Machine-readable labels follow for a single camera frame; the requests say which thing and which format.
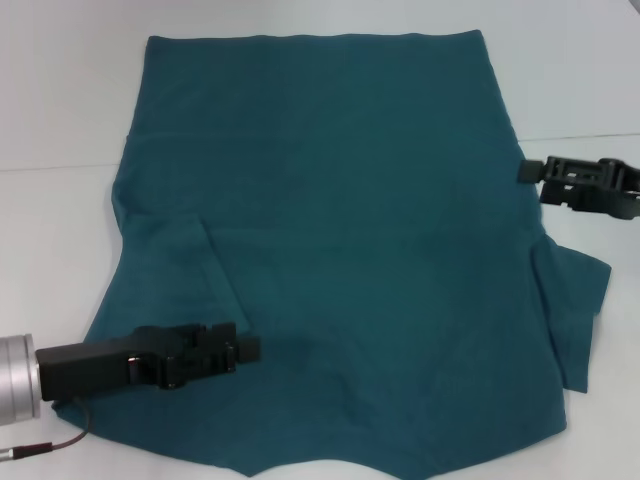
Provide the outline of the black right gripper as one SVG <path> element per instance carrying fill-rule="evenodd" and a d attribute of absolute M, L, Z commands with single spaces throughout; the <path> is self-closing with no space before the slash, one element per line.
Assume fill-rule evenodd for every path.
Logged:
<path fill-rule="evenodd" d="M 604 210 L 620 220 L 640 217 L 640 169 L 618 159 L 594 162 L 549 156 L 546 161 L 524 160 L 518 182 L 545 182 L 540 194 L 543 204 L 566 205 L 578 212 Z M 593 185 L 601 186 L 602 201 L 599 191 L 590 187 Z"/>

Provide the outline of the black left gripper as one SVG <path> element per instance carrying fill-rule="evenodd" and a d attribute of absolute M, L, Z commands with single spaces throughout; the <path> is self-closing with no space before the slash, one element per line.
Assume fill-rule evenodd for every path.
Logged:
<path fill-rule="evenodd" d="M 195 349 L 185 352 L 193 342 Z M 193 325 L 143 326 L 123 337 L 36 351 L 42 399 L 58 402 L 137 385 L 173 390 L 234 373 L 236 364 L 260 357 L 260 339 L 239 335 L 234 323 L 200 327 L 196 333 Z"/>

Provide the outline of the teal blue shirt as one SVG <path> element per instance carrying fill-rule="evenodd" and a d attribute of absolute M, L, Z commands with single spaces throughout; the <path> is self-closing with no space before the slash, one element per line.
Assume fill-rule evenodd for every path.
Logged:
<path fill-rule="evenodd" d="M 94 398 L 95 434 L 426 480 L 562 432 L 610 269 L 546 234 L 522 158 L 476 30 L 150 38 L 87 338 L 233 322 L 262 357 Z"/>

